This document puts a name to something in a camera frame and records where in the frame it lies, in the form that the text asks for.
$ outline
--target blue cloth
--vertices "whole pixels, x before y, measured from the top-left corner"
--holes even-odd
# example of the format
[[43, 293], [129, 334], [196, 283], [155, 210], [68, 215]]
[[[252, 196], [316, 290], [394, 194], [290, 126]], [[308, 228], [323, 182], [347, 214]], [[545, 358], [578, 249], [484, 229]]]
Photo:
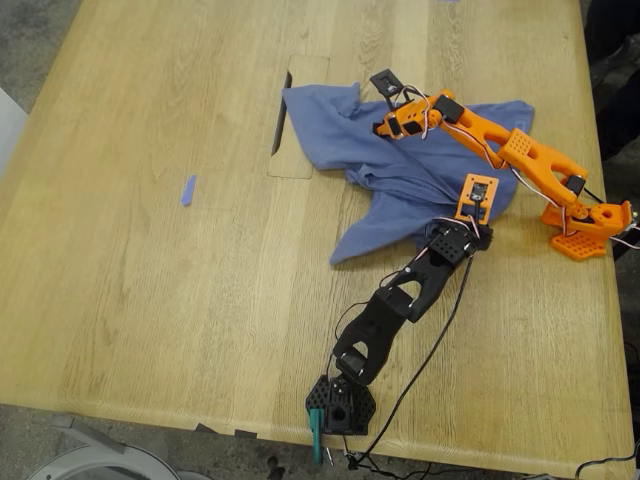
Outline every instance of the blue cloth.
[[[369, 211], [344, 233], [329, 259], [332, 265], [406, 237], [423, 245], [425, 227], [434, 216], [455, 214], [470, 172], [499, 180], [491, 218], [515, 193], [511, 172], [492, 169], [441, 129], [425, 140], [420, 135], [398, 141], [375, 135], [372, 125], [388, 107], [385, 102], [360, 103], [358, 83], [287, 88], [282, 95], [311, 163], [318, 170], [343, 169], [350, 183], [373, 191]], [[533, 107], [521, 101], [469, 108], [508, 130], [528, 132], [533, 119]]]

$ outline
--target wooden table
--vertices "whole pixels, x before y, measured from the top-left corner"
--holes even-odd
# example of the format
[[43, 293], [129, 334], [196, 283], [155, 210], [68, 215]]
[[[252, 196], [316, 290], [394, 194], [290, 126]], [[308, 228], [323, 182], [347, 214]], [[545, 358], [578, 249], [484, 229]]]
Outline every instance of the wooden table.
[[[289, 127], [271, 158], [279, 92], [290, 68], [377, 99], [387, 67], [464, 103], [529, 102], [532, 135], [603, 193], [578, 2], [85, 0], [0, 186], [0, 401], [310, 443], [303, 402], [339, 314], [413, 247], [329, 267], [370, 197], [311, 171]], [[519, 189], [495, 222], [377, 452], [565, 477], [629, 454], [613, 263], [551, 249], [543, 206]], [[460, 277], [398, 335], [371, 432]]]

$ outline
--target wire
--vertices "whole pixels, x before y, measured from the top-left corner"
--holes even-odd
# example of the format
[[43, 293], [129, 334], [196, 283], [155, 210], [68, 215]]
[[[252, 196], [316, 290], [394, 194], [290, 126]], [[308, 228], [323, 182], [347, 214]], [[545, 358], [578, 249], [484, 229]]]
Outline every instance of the wire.
[[518, 179], [518, 181], [523, 184], [525, 187], [527, 187], [529, 190], [531, 190], [533, 193], [535, 193], [536, 195], [540, 195], [542, 198], [544, 198], [547, 202], [551, 203], [554, 207], [558, 207], [560, 208], [560, 205], [558, 205], [556, 202], [554, 202], [553, 200], [551, 200], [549, 197], [547, 197], [544, 193], [539, 192], [538, 190], [536, 190], [535, 188], [533, 188], [531, 185], [529, 185], [527, 182], [525, 182], [523, 180], [523, 178], [518, 174], [518, 172], [515, 170], [515, 168], [513, 168], [511, 165], [509, 165], [509, 169], [511, 170], [511, 173], [513, 173], [516, 178]]
[[628, 460], [633, 460], [634, 458], [636, 458], [636, 455], [638, 455], [639, 447], [640, 447], [640, 440], [636, 442], [636, 445], [633, 448], [633, 453], [628, 457], [607, 457], [607, 458], [603, 458], [602, 460], [591, 460], [590, 462], [584, 462], [582, 465], [580, 465], [576, 469], [575, 480], [579, 480], [580, 473], [582, 472], [582, 470], [584, 470], [587, 467], [590, 467], [591, 465], [602, 465], [603, 463], [607, 463], [607, 462], [626, 462]]
[[614, 242], [620, 242], [623, 245], [626, 245], [629, 248], [632, 248], [634, 250], [640, 250], [640, 247], [638, 247], [637, 245], [631, 245], [629, 242], [625, 242], [624, 240], [620, 239], [620, 238], [616, 238], [616, 237], [609, 237], [610, 240], [613, 240]]
[[420, 95], [423, 99], [424, 99], [424, 131], [422, 132], [422, 139], [424, 140], [425, 138], [427, 138], [427, 135], [429, 133], [429, 109], [431, 108], [431, 104], [429, 103], [429, 99], [427, 98], [427, 96], [422, 93], [422, 90], [420, 90], [418, 87], [414, 87], [413, 85], [405, 85], [404, 87], [402, 87], [402, 90], [400, 90], [400, 92], [398, 92], [398, 94], [396, 95], [396, 97], [393, 99], [393, 106], [396, 106], [396, 100], [398, 99], [398, 97], [403, 94], [405, 91], [409, 91], [411, 93], [415, 93], [417, 95]]
[[476, 237], [480, 238], [480, 232], [478, 231], [478, 227], [476, 226], [476, 221], [473, 219], [473, 215], [467, 215], [467, 216], [471, 221], [471, 225], [473, 225], [473, 231], [476, 233]]
[[[496, 167], [493, 166], [493, 163], [491, 163], [491, 158], [490, 158], [490, 155], [489, 155], [489, 151], [487, 150], [487, 147], [484, 144], [480, 143], [480, 141], [477, 138], [475, 138], [474, 136], [468, 134], [464, 130], [459, 129], [458, 127], [454, 127], [453, 125], [451, 125], [449, 123], [443, 123], [443, 125], [446, 125], [447, 128], [450, 128], [452, 130], [455, 130], [458, 133], [463, 134], [464, 136], [470, 138], [471, 140], [476, 142], [478, 145], [480, 145], [482, 147], [482, 150], [484, 150], [484, 156], [485, 156], [485, 158], [487, 160], [487, 163], [489, 165], [491, 165], [491, 168], [493, 168], [494, 170], [496, 169]], [[500, 165], [500, 168], [502, 168], [504, 166], [504, 163], [505, 163], [505, 160], [503, 159], [502, 160], [502, 164]]]
[[600, 200], [598, 197], [596, 197], [595, 194], [591, 193], [587, 187], [584, 188], [584, 192], [587, 195], [589, 195], [591, 198], [593, 198], [596, 202], [604, 203], [602, 200]]
[[433, 220], [445, 220], [447, 222], [452, 222], [452, 223], [457, 223], [458, 225], [462, 225], [464, 228], [466, 228], [467, 230], [469, 230], [469, 225], [467, 225], [464, 222], [461, 222], [460, 220], [456, 220], [454, 218], [449, 218], [449, 217], [433, 217]]
[[442, 339], [444, 338], [444, 335], [447, 333], [447, 330], [451, 326], [451, 322], [453, 322], [453, 319], [456, 316], [456, 312], [458, 311], [458, 307], [460, 306], [460, 300], [462, 299], [462, 294], [464, 292], [464, 287], [467, 284], [467, 279], [469, 278], [469, 271], [471, 270], [471, 265], [472, 264], [473, 264], [473, 257], [470, 257], [469, 260], [467, 261], [467, 267], [466, 267], [466, 269], [464, 271], [464, 276], [462, 277], [462, 282], [460, 283], [460, 289], [458, 290], [458, 296], [456, 297], [456, 301], [455, 301], [455, 303], [453, 305], [453, 309], [451, 310], [451, 314], [449, 315], [449, 318], [448, 318], [447, 322], [444, 324], [444, 327], [442, 327], [442, 330], [440, 331], [440, 334], [438, 335], [438, 337], [436, 338], [435, 342], [433, 343], [433, 346], [431, 347], [431, 350], [429, 350], [429, 353], [427, 354], [427, 356], [423, 360], [423, 362], [420, 365], [420, 367], [418, 367], [418, 370], [416, 370], [416, 372], [413, 374], [413, 377], [411, 377], [411, 380], [409, 380], [409, 383], [407, 383], [407, 385], [402, 390], [402, 393], [400, 394], [400, 396], [396, 400], [396, 403], [393, 406], [393, 409], [391, 410], [391, 413], [389, 414], [389, 417], [387, 418], [387, 421], [385, 422], [385, 424], [382, 427], [382, 429], [380, 430], [380, 432], [378, 432], [378, 435], [376, 436], [376, 438], [373, 440], [373, 442], [371, 442], [371, 445], [369, 445], [367, 450], [360, 456], [360, 458], [358, 460], [356, 460], [356, 465], [360, 465], [362, 463], [362, 461], [373, 451], [375, 446], [378, 444], [378, 442], [380, 441], [382, 436], [385, 434], [385, 432], [389, 428], [389, 425], [391, 424], [391, 420], [393, 420], [393, 417], [395, 416], [396, 412], [398, 411], [398, 408], [400, 408], [400, 404], [402, 403], [402, 400], [407, 395], [407, 393], [409, 392], [409, 390], [411, 389], [413, 384], [416, 382], [416, 380], [418, 379], [418, 377], [420, 376], [420, 374], [425, 369], [425, 367], [427, 366], [427, 364], [429, 363], [429, 361], [431, 360], [431, 358], [435, 354], [436, 350], [438, 349], [438, 346], [440, 345], [440, 342], [442, 342]]

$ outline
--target gray floor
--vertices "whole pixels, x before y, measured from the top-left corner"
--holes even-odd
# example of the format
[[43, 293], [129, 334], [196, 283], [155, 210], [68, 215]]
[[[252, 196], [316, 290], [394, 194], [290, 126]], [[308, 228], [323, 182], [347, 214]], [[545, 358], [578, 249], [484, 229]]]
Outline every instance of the gray floor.
[[[581, 0], [583, 5], [589, 0]], [[31, 110], [44, 83], [55, 54], [73, 19], [80, 0], [0, 1], [0, 87], [27, 112]], [[596, 106], [604, 103], [616, 86], [624, 83], [632, 70], [610, 76], [596, 91]], [[629, 145], [605, 165], [607, 197], [610, 201], [631, 199], [640, 205], [640, 142]], [[640, 346], [640, 295], [635, 283], [640, 252], [631, 252], [616, 265], [620, 308], [625, 339]], [[48, 459], [64, 452], [72, 443], [48, 426], [50, 414], [39, 410], [0, 405], [0, 480], [20, 480]], [[379, 478], [363, 471], [350, 472], [344, 459], [334, 452], [336, 466], [316, 467], [308, 447], [240, 439], [158, 427], [86, 419], [87, 423], [114, 439], [151, 448], [164, 449], [169, 463], [178, 469], [193, 470], [220, 479], [264, 479], [267, 459], [276, 455], [286, 468], [285, 478], [353, 480]], [[374, 457], [381, 468], [406, 474], [426, 464], [387, 457]], [[436, 465], [434, 471], [445, 466]], [[452, 479], [507, 479], [516, 475], [475, 470], [443, 474]]]

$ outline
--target black cable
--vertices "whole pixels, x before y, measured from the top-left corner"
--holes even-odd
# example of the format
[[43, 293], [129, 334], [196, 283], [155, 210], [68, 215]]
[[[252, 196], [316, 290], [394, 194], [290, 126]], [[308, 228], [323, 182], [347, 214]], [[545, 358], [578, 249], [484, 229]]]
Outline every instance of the black cable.
[[429, 361], [431, 360], [431, 358], [435, 354], [436, 350], [438, 349], [438, 346], [440, 345], [440, 342], [442, 342], [442, 339], [444, 338], [445, 333], [447, 333], [447, 330], [451, 326], [451, 322], [453, 321], [454, 317], [456, 316], [456, 312], [458, 311], [458, 306], [460, 305], [460, 300], [462, 299], [462, 293], [464, 292], [464, 287], [467, 284], [467, 278], [469, 278], [469, 271], [471, 270], [471, 265], [472, 264], [473, 264], [473, 257], [470, 257], [469, 261], [467, 262], [467, 268], [464, 271], [464, 276], [462, 277], [462, 282], [460, 283], [460, 290], [458, 290], [458, 296], [456, 298], [455, 304], [453, 305], [453, 310], [451, 311], [451, 314], [449, 315], [449, 319], [444, 324], [444, 327], [442, 328], [442, 331], [440, 332], [440, 335], [438, 335], [438, 338], [436, 339], [435, 343], [433, 344], [433, 347], [431, 347], [431, 350], [427, 354], [426, 358], [424, 359], [424, 361], [422, 362], [422, 364], [420, 365], [420, 367], [418, 368], [416, 373], [413, 375], [411, 380], [409, 380], [409, 383], [407, 383], [407, 385], [404, 387], [404, 390], [402, 391], [402, 393], [398, 397], [398, 400], [396, 400], [396, 403], [393, 406], [393, 409], [391, 410], [391, 413], [389, 414], [389, 417], [387, 418], [387, 421], [385, 422], [384, 426], [382, 427], [382, 429], [380, 430], [380, 432], [378, 433], [376, 438], [373, 440], [373, 442], [371, 442], [371, 445], [369, 445], [367, 450], [360, 456], [360, 458], [358, 460], [356, 460], [356, 465], [360, 465], [362, 463], [362, 461], [371, 453], [371, 451], [378, 444], [378, 442], [380, 441], [380, 439], [382, 438], [384, 433], [387, 431], [387, 428], [389, 428], [389, 425], [391, 424], [391, 420], [393, 420], [393, 417], [395, 416], [396, 412], [398, 411], [398, 408], [400, 407], [400, 404], [402, 403], [402, 400], [404, 399], [405, 395], [409, 392], [409, 390], [411, 389], [413, 384], [416, 382], [416, 380], [418, 379], [418, 377], [420, 376], [420, 374], [425, 369], [425, 367], [427, 366], [427, 364], [429, 363]]
[[587, 187], [585, 187], [585, 188], [584, 188], [584, 191], [585, 191], [585, 193], [586, 193], [587, 195], [589, 195], [591, 198], [593, 198], [596, 202], [598, 202], [598, 203], [604, 203], [602, 200], [600, 200], [598, 197], [596, 197], [596, 195], [595, 195], [595, 194], [591, 193]]
[[591, 465], [602, 465], [603, 463], [607, 463], [607, 462], [626, 462], [628, 460], [633, 460], [634, 458], [636, 458], [636, 455], [638, 455], [639, 447], [640, 447], [640, 440], [636, 442], [636, 446], [633, 449], [633, 453], [628, 457], [607, 457], [607, 458], [603, 458], [602, 460], [591, 460], [590, 462], [584, 462], [582, 465], [580, 465], [576, 469], [575, 480], [579, 480], [580, 472], [582, 472], [582, 470], [585, 469], [586, 467], [590, 467]]
[[369, 460], [371, 462], [371, 465], [373, 465], [375, 467], [376, 470], [380, 470], [380, 468], [378, 467], [378, 465], [376, 465], [376, 462], [373, 461], [373, 458], [371, 458], [371, 455], [367, 455], [367, 460]]

